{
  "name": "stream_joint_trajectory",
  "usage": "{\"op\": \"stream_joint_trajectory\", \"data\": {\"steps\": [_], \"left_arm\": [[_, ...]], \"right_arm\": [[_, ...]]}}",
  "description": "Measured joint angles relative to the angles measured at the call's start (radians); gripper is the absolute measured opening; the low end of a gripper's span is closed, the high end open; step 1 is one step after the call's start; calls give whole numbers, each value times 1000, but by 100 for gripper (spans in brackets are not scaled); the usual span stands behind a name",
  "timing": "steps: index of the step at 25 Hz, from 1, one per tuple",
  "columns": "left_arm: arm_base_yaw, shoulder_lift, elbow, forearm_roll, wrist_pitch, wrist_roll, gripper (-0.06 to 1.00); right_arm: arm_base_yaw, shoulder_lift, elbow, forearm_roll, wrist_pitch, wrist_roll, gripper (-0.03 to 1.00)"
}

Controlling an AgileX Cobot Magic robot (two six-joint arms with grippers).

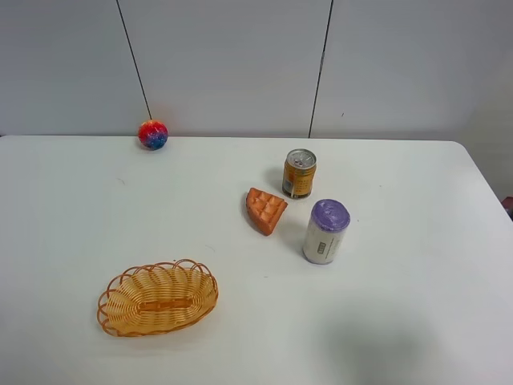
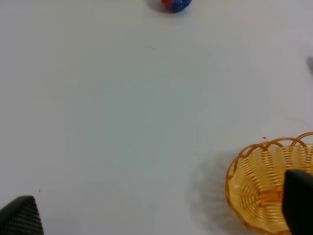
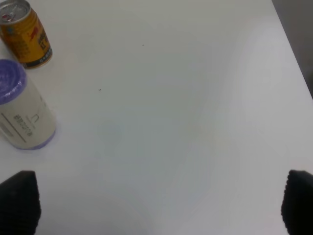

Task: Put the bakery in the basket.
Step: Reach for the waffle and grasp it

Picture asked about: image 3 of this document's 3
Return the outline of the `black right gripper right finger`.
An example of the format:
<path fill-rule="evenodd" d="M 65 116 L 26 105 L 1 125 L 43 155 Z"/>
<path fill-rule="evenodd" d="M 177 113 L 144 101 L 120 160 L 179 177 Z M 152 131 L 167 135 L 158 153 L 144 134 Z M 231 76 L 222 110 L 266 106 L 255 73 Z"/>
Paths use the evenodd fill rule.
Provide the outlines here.
<path fill-rule="evenodd" d="M 313 175 L 290 170 L 284 190 L 281 216 L 288 234 L 313 233 Z"/>

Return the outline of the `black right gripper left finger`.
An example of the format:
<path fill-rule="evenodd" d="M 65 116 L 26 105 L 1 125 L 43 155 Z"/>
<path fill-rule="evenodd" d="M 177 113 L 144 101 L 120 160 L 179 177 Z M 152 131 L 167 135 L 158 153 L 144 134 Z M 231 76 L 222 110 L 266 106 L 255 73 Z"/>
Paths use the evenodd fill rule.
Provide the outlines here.
<path fill-rule="evenodd" d="M 0 184 L 0 233 L 33 235 L 41 218 L 34 171 L 22 170 Z"/>

